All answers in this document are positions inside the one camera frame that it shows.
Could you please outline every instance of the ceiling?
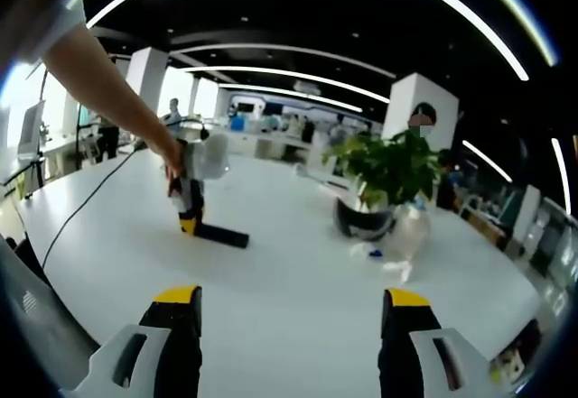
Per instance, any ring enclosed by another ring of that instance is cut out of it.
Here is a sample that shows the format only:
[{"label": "ceiling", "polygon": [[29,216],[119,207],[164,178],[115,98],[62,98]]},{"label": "ceiling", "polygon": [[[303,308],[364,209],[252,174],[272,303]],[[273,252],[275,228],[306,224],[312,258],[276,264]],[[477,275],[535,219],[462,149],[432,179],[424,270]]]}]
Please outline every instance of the ceiling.
[{"label": "ceiling", "polygon": [[[85,0],[87,19],[111,1]],[[521,81],[486,37],[440,0],[127,0],[99,21],[93,32],[113,53],[130,55],[149,45],[165,51],[192,48],[182,55],[195,63],[296,71],[384,97],[389,96],[395,79],[343,60],[278,49],[202,47],[286,45],[362,61],[398,79],[419,72],[460,99],[462,117],[456,141],[475,137],[480,148],[497,156],[503,167],[517,168],[519,147],[507,147],[504,152],[506,144],[524,137],[530,142],[527,148],[538,150],[538,156],[540,150],[551,152],[550,137],[578,131],[578,115],[567,103],[574,87],[570,60],[576,39],[564,19],[570,2],[524,0],[557,51],[559,62],[550,67],[502,1],[461,1],[507,44],[529,81]],[[175,67],[191,65],[190,60],[172,59],[171,63]],[[284,89],[294,85],[294,79],[286,76],[225,74],[241,84]],[[387,104],[383,102],[318,85],[323,97],[361,107],[367,118],[379,122],[385,118]],[[557,169],[553,155],[548,154],[543,162],[536,158],[534,168],[525,171],[546,178],[540,168],[547,167],[552,178],[550,170]],[[555,189],[560,190],[559,180]]]}]

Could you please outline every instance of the monitor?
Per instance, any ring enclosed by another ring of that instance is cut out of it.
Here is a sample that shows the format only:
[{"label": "monitor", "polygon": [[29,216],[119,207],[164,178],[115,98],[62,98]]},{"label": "monitor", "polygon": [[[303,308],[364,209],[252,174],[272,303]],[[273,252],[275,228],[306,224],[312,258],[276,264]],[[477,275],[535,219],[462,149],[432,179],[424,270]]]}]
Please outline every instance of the monitor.
[{"label": "monitor", "polygon": [[264,116],[280,116],[283,113],[283,105],[280,103],[267,102],[263,110]]},{"label": "monitor", "polygon": [[44,100],[26,109],[20,134],[20,143],[18,144],[19,158],[29,158],[38,154],[43,109]]},{"label": "monitor", "polygon": [[252,103],[238,103],[237,104],[237,112],[252,113],[254,107],[255,107],[255,105],[253,105]]}]

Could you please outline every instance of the person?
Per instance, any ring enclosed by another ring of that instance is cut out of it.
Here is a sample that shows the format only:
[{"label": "person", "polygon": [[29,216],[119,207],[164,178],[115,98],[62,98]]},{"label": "person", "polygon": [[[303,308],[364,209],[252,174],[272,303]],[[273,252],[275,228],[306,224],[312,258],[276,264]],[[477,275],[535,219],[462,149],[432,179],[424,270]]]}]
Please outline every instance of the person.
[{"label": "person", "polygon": [[169,114],[163,117],[164,125],[169,128],[169,132],[177,135],[181,131],[181,114],[179,114],[179,99],[173,97],[169,101]]},{"label": "person", "polygon": [[337,114],[337,123],[329,131],[329,146],[331,148],[345,143],[347,130],[343,126],[343,114]]},{"label": "person", "polygon": [[365,126],[366,129],[362,132],[359,132],[358,135],[360,136],[371,136],[371,128],[373,127],[373,125],[371,124],[370,121],[366,121],[365,122]]},{"label": "person", "polygon": [[295,138],[301,137],[301,131],[303,129],[301,120],[297,114],[293,114],[289,120],[289,127],[287,128],[287,136],[293,136]]},{"label": "person", "polygon": [[301,133],[301,140],[304,143],[311,143],[314,134],[315,134],[315,123],[309,118],[305,117],[305,125],[303,126],[303,131]]},{"label": "person", "polygon": [[100,137],[97,139],[98,156],[97,163],[101,163],[105,152],[108,159],[117,157],[118,136],[120,131],[117,126],[110,123],[105,117],[100,117],[100,127],[98,128]]},{"label": "person", "polygon": [[450,177],[453,169],[453,162],[451,152],[448,149],[443,149],[438,155],[438,162],[442,167],[442,178],[437,190],[436,204],[439,208],[446,210],[453,210],[454,201],[456,198],[454,185]]},{"label": "person", "polygon": [[183,171],[182,146],[126,83],[90,34],[83,14],[65,10],[54,26],[56,37],[41,43],[39,55],[46,69],[83,106],[142,138],[163,157],[168,178],[178,177]]}]

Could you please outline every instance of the office desk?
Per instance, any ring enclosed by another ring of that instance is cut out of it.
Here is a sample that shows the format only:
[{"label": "office desk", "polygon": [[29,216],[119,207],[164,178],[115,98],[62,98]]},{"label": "office desk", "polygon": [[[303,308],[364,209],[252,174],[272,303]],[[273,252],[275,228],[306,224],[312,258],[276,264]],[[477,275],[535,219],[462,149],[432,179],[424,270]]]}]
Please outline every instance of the office desk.
[{"label": "office desk", "polygon": [[[66,217],[120,162],[56,180],[20,204],[39,260]],[[287,165],[230,157],[206,183],[206,221],[248,232],[246,250],[195,239],[166,198],[161,160],[136,153],[71,220],[45,272],[79,323],[103,343],[137,323],[155,294],[203,287],[199,396],[379,397],[383,290],[397,281],[331,223],[333,196]],[[441,324],[485,357],[533,318],[538,295],[494,246],[452,213],[433,235],[406,288]]]},{"label": "office desk", "polygon": [[[79,138],[79,151],[86,142],[96,143],[99,135],[81,136]],[[56,136],[40,147],[41,153],[46,156],[50,164],[51,176],[58,173],[67,175],[76,170],[76,135]]]},{"label": "office desk", "polygon": [[38,156],[31,159],[19,158],[16,148],[4,148],[0,150],[0,184],[5,188],[20,174],[35,167],[36,183],[38,183],[38,186],[35,186],[35,188],[42,187],[44,184],[41,169],[42,161],[43,159]]},{"label": "office desk", "polygon": [[499,246],[503,243],[503,240],[506,238],[506,233],[496,225],[496,218],[468,205],[462,207],[462,214],[463,210],[467,210],[470,213],[467,217],[468,222],[480,231],[493,245]]},{"label": "office desk", "polygon": [[[249,157],[257,157],[258,159],[266,159],[271,155],[275,158],[280,158],[282,151],[277,149],[278,146],[282,146],[284,149],[286,145],[291,145],[306,151],[312,148],[310,143],[304,143],[301,139],[288,136],[283,132],[272,132],[270,134],[261,132],[238,132],[217,125],[206,125],[206,128],[213,133],[227,136],[231,154],[241,154]],[[185,122],[183,129],[196,133],[200,131],[201,124]]]}]

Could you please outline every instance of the black cable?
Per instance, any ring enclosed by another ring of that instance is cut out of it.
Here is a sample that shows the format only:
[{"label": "black cable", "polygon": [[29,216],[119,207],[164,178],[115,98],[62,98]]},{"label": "black cable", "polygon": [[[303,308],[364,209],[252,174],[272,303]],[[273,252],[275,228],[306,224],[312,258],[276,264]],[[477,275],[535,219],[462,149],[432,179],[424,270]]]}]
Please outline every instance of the black cable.
[{"label": "black cable", "polygon": [[82,202],[82,204],[80,204],[79,207],[76,210],[74,210],[74,212],[70,216],[67,217],[67,219],[62,224],[61,229],[58,230],[58,233],[56,233],[56,236],[52,239],[50,245],[48,246],[48,250],[46,251],[46,255],[44,256],[44,260],[42,261],[42,269],[44,269],[44,266],[46,265],[46,260],[48,260],[48,255],[50,255],[52,247],[56,243],[56,240],[58,240],[58,237],[61,235],[62,231],[64,231],[64,228],[69,224],[69,222],[72,220],[72,218],[74,218],[76,216],[76,214],[79,211],[81,211],[84,206],[87,205],[87,203],[90,201],[90,199],[95,196],[95,194],[98,192],[98,190],[100,188],[102,188],[102,185],[105,184],[105,182],[112,176],[112,174],[117,172],[126,163],[126,161],[131,158],[131,156],[133,154],[135,154],[135,151],[128,154],[127,157],[121,163],[119,163],[118,166],[114,170],[109,172],[107,174],[107,176],[104,179],[102,179],[102,181],[98,184],[98,186],[92,191],[92,193],[89,195],[89,197],[86,198]]}]

